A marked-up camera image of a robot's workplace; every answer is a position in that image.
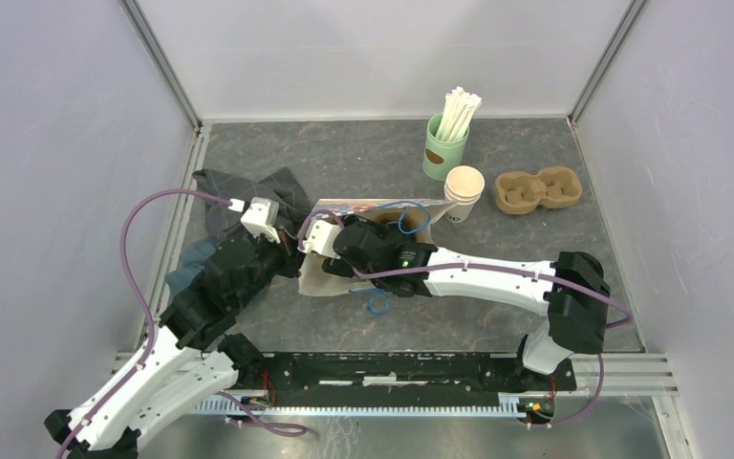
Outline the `brown paper bag blue handles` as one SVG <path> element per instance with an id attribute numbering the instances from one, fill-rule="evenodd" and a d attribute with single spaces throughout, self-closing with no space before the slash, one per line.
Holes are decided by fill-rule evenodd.
<path id="1" fill-rule="evenodd" d="M 353 223 L 357 217 L 376 223 L 375 217 L 386 209 L 397 209 L 404 216 L 404 229 L 398 231 L 383 226 L 390 233 L 414 242 L 430 243 L 431 226 L 437 223 L 453 203 L 444 199 L 386 200 L 386 199 L 323 199 L 314 205 L 311 214 L 303 222 L 298 232 L 299 244 L 306 235 L 311 223 L 324 219 L 337 224 Z M 389 313 L 391 300 L 389 293 L 368 280 L 356 280 L 327 274 L 322 270 L 326 257 L 305 254 L 298 277 L 299 293 L 310 297 L 331 297 L 338 295 L 369 295 L 364 309 L 371 315 L 382 317 Z"/>

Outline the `stack of paper cups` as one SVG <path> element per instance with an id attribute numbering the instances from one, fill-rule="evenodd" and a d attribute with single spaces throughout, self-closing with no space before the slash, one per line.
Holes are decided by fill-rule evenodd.
<path id="1" fill-rule="evenodd" d="M 462 223 L 481 198 L 486 181 L 483 174 L 468 165 L 452 168 L 446 176 L 443 192 L 453 206 L 444 215 L 452 223 Z"/>

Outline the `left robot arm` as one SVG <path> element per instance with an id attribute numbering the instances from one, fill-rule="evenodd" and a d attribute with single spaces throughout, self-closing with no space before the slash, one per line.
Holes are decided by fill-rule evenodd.
<path id="1" fill-rule="evenodd" d="M 213 394 L 251 389 L 263 355 L 229 333 L 237 316 L 277 276 L 298 274 L 302 255 L 285 231 L 253 236 L 239 228 L 218 245 L 204 269 L 174 296 L 145 343 L 96 395 L 44 422 L 58 456 L 135 458 L 166 426 Z"/>

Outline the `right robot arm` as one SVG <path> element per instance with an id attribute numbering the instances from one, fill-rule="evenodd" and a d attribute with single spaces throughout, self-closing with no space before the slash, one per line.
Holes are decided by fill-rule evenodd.
<path id="1" fill-rule="evenodd" d="M 570 356 L 603 350 L 610 287 L 599 261 L 583 251 L 562 251 L 554 261 L 482 258 L 354 215 L 342 225 L 316 221 L 306 246 L 323 256 L 325 273 L 365 280 L 389 294 L 476 298 L 542 317 L 513 365 L 526 390 L 541 388 Z"/>

